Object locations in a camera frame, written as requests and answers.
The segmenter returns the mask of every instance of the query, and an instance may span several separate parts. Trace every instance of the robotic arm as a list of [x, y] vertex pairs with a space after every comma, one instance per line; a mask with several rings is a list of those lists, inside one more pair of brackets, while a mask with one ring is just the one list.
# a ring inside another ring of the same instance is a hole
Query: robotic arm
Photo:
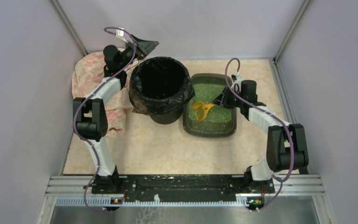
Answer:
[[[108, 120], [104, 102], [108, 102], [113, 95], [124, 87], [127, 80], [127, 73], [123, 70], [117, 74], [115, 78], [110, 81], [108, 81], [108, 79], [130, 62], [134, 51], [136, 51], [135, 59], [142, 60], [159, 44], [157, 41], [145, 41], [133, 35], [131, 36], [133, 40], [135, 40], [136, 49], [133, 47], [134, 44], [130, 42], [126, 44], [126, 48], [123, 52], [120, 52], [114, 45], [109, 45], [103, 49], [103, 54], [105, 56], [104, 60], [106, 62], [106, 65], [103, 68], [104, 78], [96, 87], [96, 90], [98, 90], [97, 93], [86, 101], [76, 117], [77, 131], [81, 136], [93, 144], [100, 161], [100, 169], [96, 175], [95, 182], [98, 182], [98, 186], [101, 186], [101, 189], [106, 189], [106, 187], [110, 188], [108, 191], [112, 193], [115, 192], [118, 187], [118, 174], [116, 165], [111, 159], [105, 139], [105, 135], [108, 131]], [[91, 94], [73, 100], [74, 118], [81, 103], [90, 95]], [[90, 112], [91, 117], [86, 117], [85, 114]], [[91, 152], [92, 159], [97, 168], [97, 158], [92, 146], [86, 141], [84, 141], [84, 143]], [[94, 191], [98, 191], [98, 188], [93, 187], [93, 192]]]
[[[290, 147], [285, 146], [285, 141], [288, 140], [288, 137], [282, 124], [271, 117], [269, 113], [272, 112], [269, 111], [264, 103], [257, 101], [256, 82], [253, 80], [242, 80], [239, 75], [232, 75], [232, 78], [234, 80], [232, 85], [234, 91], [248, 102], [266, 111], [261, 112], [243, 103], [233, 95], [228, 87], [213, 101], [214, 104], [227, 109], [239, 107], [241, 114], [250, 122], [258, 125], [268, 136], [266, 159], [248, 167], [244, 174], [245, 182], [251, 186], [259, 181], [271, 179], [274, 173], [289, 169]], [[290, 124], [283, 119], [281, 120], [288, 127], [294, 143], [293, 169], [306, 167], [308, 165], [308, 150], [304, 127], [300, 124]]]

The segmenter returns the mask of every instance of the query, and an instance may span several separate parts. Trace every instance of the yellow scoop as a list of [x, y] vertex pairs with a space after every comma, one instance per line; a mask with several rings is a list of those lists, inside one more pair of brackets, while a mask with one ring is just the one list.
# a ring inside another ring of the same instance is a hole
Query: yellow scoop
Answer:
[[204, 102], [198, 102], [192, 105], [192, 108], [195, 110], [195, 120], [203, 121], [207, 118], [209, 110], [214, 107], [215, 104], [206, 104]]

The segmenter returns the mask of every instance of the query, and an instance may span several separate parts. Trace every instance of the table surface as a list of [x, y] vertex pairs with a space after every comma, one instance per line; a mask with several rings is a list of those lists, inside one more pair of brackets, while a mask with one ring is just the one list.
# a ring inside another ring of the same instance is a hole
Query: table surface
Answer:
[[[190, 75], [223, 74], [228, 60], [182, 60]], [[236, 70], [236, 62], [229, 73]], [[257, 82], [259, 101], [283, 118], [282, 107], [268, 60], [241, 60], [240, 74]], [[149, 116], [127, 109], [125, 134], [107, 139], [121, 174], [243, 174], [266, 156], [267, 136], [237, 112], [237, 130], [225, 138], [191, 136], [182, 118], [160, 125]], [[92, 174], [95, 166], [86, 145], [74, 135], [64, 174]]]

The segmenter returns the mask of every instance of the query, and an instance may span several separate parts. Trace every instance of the black trash bag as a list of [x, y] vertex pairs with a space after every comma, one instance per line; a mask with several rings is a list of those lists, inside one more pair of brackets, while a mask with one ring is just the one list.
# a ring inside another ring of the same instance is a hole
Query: black trash bag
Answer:
[[195, 92], [182, 63], [170, 57], [154, 57], [132, 72], [129, 96], [133, 112], [161, 116], [182, 109]]

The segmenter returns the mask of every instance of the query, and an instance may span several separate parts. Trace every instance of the wall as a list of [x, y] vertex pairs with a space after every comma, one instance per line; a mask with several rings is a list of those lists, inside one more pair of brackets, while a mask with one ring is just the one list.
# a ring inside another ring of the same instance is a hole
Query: wall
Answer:
[[71, 130], [81, 58], [47, 0], [0, 1], [0, 223], [35, 223]]
[[119, 42], [101, 32], [122, 26], [160, 45], [151, 56], [275, 56], [303, 0], [59, 0], [86, 49]]
[[279, 64], [337, 223], [358, 223], [358, 1], [315, 0]]

